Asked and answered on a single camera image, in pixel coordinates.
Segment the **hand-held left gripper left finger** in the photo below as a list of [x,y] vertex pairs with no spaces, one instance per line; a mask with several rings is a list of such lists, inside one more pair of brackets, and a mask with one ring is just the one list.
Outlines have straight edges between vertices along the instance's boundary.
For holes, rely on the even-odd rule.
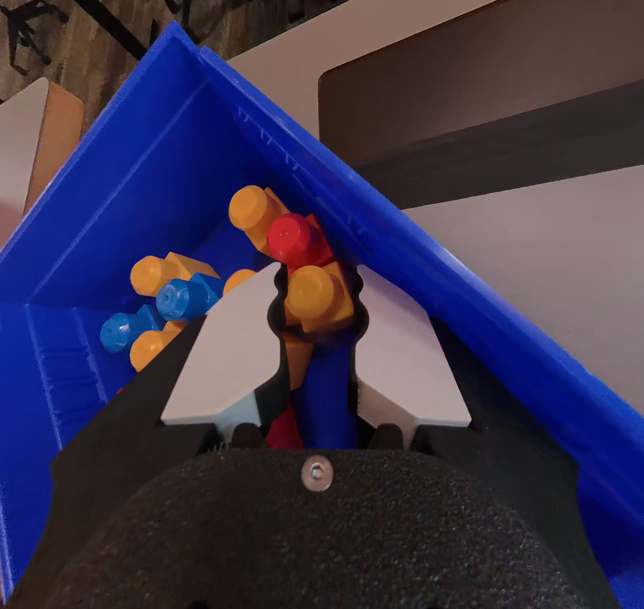
[[214,424],[229,442],[239,424],[270,427],[286,410],[285,344],[269,316],[284,303],[284,274],[273,262],[210,309],[161,414],[165,425]]

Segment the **blue plastic bin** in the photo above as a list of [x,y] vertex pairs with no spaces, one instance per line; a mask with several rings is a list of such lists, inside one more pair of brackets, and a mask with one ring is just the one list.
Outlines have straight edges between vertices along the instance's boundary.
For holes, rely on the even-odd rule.
[[228,205],[249,184],[447,323],[575,459],[594,553],[621,605],[642,608],[640,413],[176,23],[1,250],[4,600],[44,532],[52,460],[134,376],[99,341],[108,314],[144,302],[132,266],[176,251],[241,268],[251,243]]

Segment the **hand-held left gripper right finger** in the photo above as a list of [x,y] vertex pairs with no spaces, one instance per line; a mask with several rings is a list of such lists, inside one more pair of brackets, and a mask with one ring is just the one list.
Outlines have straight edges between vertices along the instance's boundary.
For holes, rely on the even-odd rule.
[[355,349],[357,415],[394,424],[404,442],[421,425],[468,427],[471,414],[426,310],[369,267],[357,267],[367,325]]

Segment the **orange mega block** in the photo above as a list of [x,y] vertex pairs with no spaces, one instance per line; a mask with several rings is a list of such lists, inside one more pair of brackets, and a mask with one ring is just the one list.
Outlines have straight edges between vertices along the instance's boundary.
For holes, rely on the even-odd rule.
[[287,326],[298,325],[308,335],[331,333],[348,327],[354,311],[347,274],[338,261],[303,266],[288,279]]

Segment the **grey wood-edged side table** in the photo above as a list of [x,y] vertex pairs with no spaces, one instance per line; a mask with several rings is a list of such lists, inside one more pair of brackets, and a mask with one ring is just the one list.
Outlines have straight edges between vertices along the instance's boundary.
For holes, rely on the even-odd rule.
[[1,245],[75,150],[85,104],[39,78],[1,104]]

